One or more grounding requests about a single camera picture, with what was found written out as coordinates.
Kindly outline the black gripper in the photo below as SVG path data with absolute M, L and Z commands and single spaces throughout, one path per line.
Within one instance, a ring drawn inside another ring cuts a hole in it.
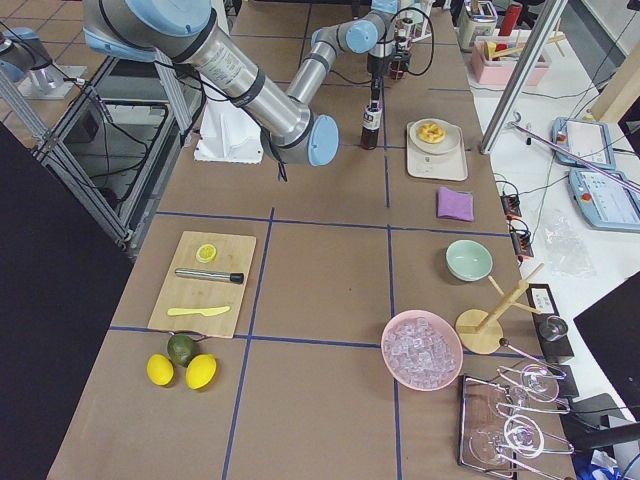
M 397 67 L 396 48 L 393 43 L 378 43 L 367 56 L 367 71 L 372 77 L 395 77 Z

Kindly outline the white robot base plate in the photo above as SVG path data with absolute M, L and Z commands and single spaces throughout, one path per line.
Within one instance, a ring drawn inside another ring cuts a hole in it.
M 261 128 L 230 102 L 208 100 L 194 158 L 204 162 L 259 164 L 263 158 Z

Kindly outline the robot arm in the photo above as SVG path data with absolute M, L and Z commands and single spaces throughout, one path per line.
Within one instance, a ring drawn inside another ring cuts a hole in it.
M 329 70 L 314 56 L 283 91 L 219 26 L 209 1 L 86 1 L 87 44 L 106 55 L 152 62 L 163 53 L 195 68 L 237 108 L 262 127 L 263 144 L 279 162 L 323 166 L 339 146 L 328 115 L 316 115 L 310 100 Z
M 373 1 L 370 12 L 363 18 L 316 30 L 312 35 L 311 50 L 303 58 L 286 90 L 287 95 L 309 104 L 343 53 L 366 53 L 367 71 L 371 76 L 385 75 L 394 53 L 397 13 L 397 1 Z

